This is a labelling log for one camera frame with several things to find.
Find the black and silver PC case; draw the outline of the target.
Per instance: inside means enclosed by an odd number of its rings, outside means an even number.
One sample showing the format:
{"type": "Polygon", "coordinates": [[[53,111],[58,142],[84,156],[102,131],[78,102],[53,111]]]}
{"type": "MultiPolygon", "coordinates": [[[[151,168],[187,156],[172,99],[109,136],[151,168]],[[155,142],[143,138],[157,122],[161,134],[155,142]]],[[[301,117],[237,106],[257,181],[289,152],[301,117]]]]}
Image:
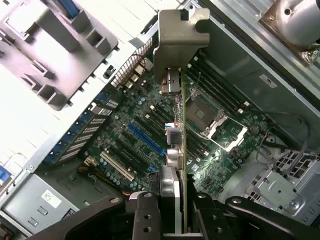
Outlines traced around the black and silver PC case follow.
{"type": "Polygon", "coordinates": [[[0,0],[0,240],[320,240],[320,0],[0,0]]]}

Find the black long expansion slot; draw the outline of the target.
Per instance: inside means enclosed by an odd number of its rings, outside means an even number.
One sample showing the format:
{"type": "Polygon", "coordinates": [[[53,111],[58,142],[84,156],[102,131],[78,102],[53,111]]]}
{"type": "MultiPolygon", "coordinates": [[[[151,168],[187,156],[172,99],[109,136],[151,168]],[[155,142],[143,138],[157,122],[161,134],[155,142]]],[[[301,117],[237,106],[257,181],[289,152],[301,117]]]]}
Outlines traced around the black long expansion slot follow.
{"type": "Polygon", "coordinates": [[[129,146],[127,146],[123,141],[117,139],[116,141],[116,146],[120,147],[122,150],[127,151],[129,154],[131,154],[138,162],[140,165],[144,166],[145,168],[149,168],[149,164],[146,160],[143,160],[142,157],[138,156],[138,154],[132,150],[129,146]]]}
{"type": "Polygon", "coordinates": [[[108,150],[113,154],[117,155],[119,159],[127,166],[132,167],[136,170],[140,175],[145,173],[145,170],[142,168],[140,162],[132,156],[130,153],[126,153],[120,149],[115,148],[114,146],[110,146],[108,150]]]}
{"type": "Polygon", "coordinates": [[[137,122],[143,129],[145,129],[150,134],[152,134],[153,137],[158,138],[160,142],[162,142],[163,144],[166,143],[164,136],[162,136],[156,130],[152,129],[149,125],[147,125],[145,122],[143,122],[140,118],[134,117],[134,121],[137,122]]]}

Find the silver metal drive cage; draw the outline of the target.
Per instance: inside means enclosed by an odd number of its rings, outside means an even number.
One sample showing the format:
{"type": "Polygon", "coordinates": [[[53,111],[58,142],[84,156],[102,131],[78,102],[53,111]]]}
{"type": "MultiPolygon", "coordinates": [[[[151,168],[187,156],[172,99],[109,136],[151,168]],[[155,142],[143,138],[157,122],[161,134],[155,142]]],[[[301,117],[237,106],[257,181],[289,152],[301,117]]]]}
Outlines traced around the silver metal drive cage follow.
{"type": "Polygon", "coordinates": [[[320,216],[320,154],[303,153],[294,169],[282,175],[298,153],[278,153],[276,171],[263,170],[242,196],[310,226],[320,216]]]}

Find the blue long expansion slot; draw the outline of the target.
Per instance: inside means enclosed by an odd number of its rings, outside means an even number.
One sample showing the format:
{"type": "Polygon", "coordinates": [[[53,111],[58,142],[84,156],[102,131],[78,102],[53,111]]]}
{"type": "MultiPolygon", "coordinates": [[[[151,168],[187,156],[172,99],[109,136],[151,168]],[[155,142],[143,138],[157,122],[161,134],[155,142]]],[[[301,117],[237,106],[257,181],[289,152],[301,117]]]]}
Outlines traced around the blue long expansion slot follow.
{"type": "Polygon", "coordinates": [[[152,150],[154,150],[158,155],[164,157],[167,155],[167,151],[162,149],[159,145],[157,145],[149,136],[147,136],[143,131],[141,131],[138,127],[136,127],[132,123],[128,123],[127,127],[138,136],[145,144],[147,144],[152,150]]]}

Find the black short expansion slot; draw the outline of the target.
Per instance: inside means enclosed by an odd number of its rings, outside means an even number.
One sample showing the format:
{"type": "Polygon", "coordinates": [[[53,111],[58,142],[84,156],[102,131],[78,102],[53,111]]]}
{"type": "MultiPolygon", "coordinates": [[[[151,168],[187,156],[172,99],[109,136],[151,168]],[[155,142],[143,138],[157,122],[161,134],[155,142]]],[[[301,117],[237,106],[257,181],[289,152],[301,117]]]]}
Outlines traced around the black short expansion slot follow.
{"type": "Polygon", "coordinates": [[[135,142],[135,138],[134,138],[131,134],[123,131],[123,132],[121,133],[121,135],[122,135],[124,138],[126,138],[128,142],[130,142],[130,143],[134,143],[134,142],[135,142]]]}

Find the metal socket cover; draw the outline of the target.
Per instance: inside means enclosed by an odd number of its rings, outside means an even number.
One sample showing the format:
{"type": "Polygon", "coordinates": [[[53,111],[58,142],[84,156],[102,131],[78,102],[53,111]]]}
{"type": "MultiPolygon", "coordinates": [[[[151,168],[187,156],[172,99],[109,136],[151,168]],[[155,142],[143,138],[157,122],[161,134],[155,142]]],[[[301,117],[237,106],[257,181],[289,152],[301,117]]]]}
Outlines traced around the metal socket cover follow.
{"type": "Polygon", "coordinates": [[[204,136],[206,140],[209,140],[219,146],[221,149],[229,153],[234,147],[239,146],[244,141],[244,136],[246,132],[248,131],[248,128],[243,125],[242,123],[238,122],[237,120],[231,118],[230,116],[224,115],[221,118],[214,120],[209,126],[205,128],[203,132],[201,132],[201,135],[204,136]],[[216,142],[212,139],[212,136],[217,132],[217,128],[221,127],[226,121],[231,120],[234,123],[238,124],[242,127],[241,131],[237,134],[237,137],[235,140],[233,140],[228,146],[222,146],[220,143],[216,142]]]}

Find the green motherboard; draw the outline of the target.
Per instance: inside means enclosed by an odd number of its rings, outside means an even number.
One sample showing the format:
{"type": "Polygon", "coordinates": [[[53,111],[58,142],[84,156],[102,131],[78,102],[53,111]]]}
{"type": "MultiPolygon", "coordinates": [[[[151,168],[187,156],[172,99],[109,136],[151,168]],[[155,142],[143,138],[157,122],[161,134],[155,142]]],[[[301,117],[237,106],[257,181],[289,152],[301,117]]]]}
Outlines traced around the green motherboard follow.
{"type": "MultiPolygon", "coordinates": [[[[263,169],[273,169],[275,158],[264,151],[263,144],[268,137],[273,123],[263,113],[257,112],[255,108],[245,101],[241,108],[236,111],[228,111],[208,95],[199,85],[193,74],[186,72],[185,96],[186,109],[187,101],[201,96],[212,105],[223,110],[226,116],[242,123],[248,128],[244,135],[244,141],[234,147],[230,152],[207,140],[201,132],[192,128],[186,123],[187,134],[187,174],[191,176],[195,187],[203,192],[212,195],[221,194],[227,181],[239,170],[246,166],[259,166],[263,169]]],[[[156,190],[160,176],[161,166],[166,164],[167,156],[160,156],[152,150],[146,143],[138,138],[128,127],[131,123],[149,136],[163,150],[168,149],[165,135],[165,124],[174,119],[174,101],[168,96],[162,96],[160,86],[155,84],[154,76],[151,73],[144,74],[139,87],[127,90],[123,93],[123,100],[111,118],[97,131],[94,138],[89,141],[83,151],[85,163],[78,167],[80,173],[85,173],[93,180],[99,180],[106,184],[113,191],[121,196],[128,197],[131,193],[143,190],[156,190]],[[153,130],[156,130],[164,137],[166,143],[160,142],[157,137],[143,129],[134,117],[140,118],[153,130]],[[131,134],[135,141],[127,141],[122,136],[122,132],[131,134]],[[139,174],[132,167],[127,167],[117,155],[109,151],[110,146],[128,153],[116,146],[116,140],[123,141],[128,147],[134,150],[138,156],[142,157],[149,164],[149,168],[144,167],[144,174],[139,174]],[[120,165],[135,175],[135,179],[130,182],[108,162],[100,153],[106,151],[120,165]]],[[[222,146],[228,146],[237,138],[242,127],[237,123],[228,120],[217,128],[216,133],[211,137],[222,146]]]]}

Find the white expansion slot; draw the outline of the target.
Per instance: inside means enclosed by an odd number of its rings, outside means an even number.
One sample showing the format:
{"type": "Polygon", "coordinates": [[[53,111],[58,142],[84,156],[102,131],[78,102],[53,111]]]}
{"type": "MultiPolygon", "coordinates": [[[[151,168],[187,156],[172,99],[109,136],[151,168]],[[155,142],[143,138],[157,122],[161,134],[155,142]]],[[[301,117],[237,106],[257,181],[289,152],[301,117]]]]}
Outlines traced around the white expansion slot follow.
{"type": "Polygon", "coordinates": [[[128,171],[124,166],[118,163],[112,156],[110,156],[106,151],[100,153],[100,157],[108,162],[114,169],[116,169],[121,175],[123,175],[127,180],[133,182],[135,175],[128,171]]]}

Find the blue case latch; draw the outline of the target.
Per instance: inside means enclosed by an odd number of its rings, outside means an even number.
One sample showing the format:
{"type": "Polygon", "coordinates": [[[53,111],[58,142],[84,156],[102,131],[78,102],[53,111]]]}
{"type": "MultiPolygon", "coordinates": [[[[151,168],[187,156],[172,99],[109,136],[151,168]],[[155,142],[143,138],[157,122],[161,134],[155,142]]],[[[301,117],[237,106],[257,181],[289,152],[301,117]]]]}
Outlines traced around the blue case latch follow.
{"type": "Polygon", "coordinates": [[[11,177],[11,173],[5,169],[3,166],[0,166],[0,186],[3,186],[4,183],[11,177]]]}

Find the CPU socket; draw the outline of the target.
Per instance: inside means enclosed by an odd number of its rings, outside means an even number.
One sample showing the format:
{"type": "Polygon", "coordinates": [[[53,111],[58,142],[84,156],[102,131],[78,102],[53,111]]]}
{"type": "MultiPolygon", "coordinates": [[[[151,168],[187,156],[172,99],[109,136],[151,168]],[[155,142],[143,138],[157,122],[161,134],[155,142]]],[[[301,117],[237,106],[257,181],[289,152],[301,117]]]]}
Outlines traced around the CPU socket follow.
{"type": "Polygon", "coordinates": [[[226,120],[227,117],[222,109],[212,105],[201,96],[186,102],[186,122],[205,135],[222,125],[226,120]]]}

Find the blue slot retention clip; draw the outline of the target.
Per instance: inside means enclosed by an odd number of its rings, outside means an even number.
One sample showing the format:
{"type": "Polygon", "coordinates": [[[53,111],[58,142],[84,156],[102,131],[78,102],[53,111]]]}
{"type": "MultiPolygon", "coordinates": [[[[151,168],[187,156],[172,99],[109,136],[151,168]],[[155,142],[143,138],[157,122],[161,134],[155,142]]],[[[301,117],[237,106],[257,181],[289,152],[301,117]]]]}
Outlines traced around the blue slot retention clip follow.
{"type": "Polygon", "coordinates": [[[108,95],[106,93],[104,93],[104,92],[100,92],[95,98],[95,101],[100,106],[105,105],[107,100],[108,100],[108,95]]]}
{"type": "Polygon", "coordinates": [[[43,160],[44,163],[49,165],[54,165],[57,158],[59,157],[60,152],[53,152],[51,151],[43,160]]]}
{"type": "Polygon", "coordinates": [[[69,128],[69,132],[72,136],[77,136],[81,133],[82,129],[84,128],[84,126],[82,124],[73,124],[70,128],[69,128]]]}
{"type": "Polygon", "coordinates": [[[58,152],[63,152],[70,145],[70,143],[70,141],[59,141],[57,143],[58,152]]]}
{"type": "Polygon", "coordinates": [[[86,111],[81,114],[80,120],[84,125],[92,125],[92,121],[95,118],[95,116],[96,115],[94,113],[86,111]]]}

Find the blue plastic disk bracket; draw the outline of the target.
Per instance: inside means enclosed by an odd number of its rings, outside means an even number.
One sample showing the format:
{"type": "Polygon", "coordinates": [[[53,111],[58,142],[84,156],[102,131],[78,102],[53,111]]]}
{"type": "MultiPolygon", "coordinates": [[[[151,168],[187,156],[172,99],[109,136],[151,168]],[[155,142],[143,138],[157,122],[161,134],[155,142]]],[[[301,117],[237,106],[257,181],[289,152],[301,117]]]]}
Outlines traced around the blue plastic disk bracket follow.
{"type": "Polygon", "coordinates": [[[77,8],[73,0],[65,0],[65,4],[66,10],[72,18],[76,17],[79,14],[80,10],[77,8]]]}

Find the silver power supply box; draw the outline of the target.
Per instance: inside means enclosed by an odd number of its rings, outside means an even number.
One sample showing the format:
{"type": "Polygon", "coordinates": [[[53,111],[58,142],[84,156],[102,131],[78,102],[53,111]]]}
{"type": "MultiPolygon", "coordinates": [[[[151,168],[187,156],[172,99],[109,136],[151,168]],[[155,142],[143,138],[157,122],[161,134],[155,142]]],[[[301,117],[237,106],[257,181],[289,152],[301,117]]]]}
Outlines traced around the silver power supply box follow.
{"type": "Polygon", "coordinates": [[[36,174],[25,174],[0,197],[1,216],[27,235],[79,210],[36,174]]]}

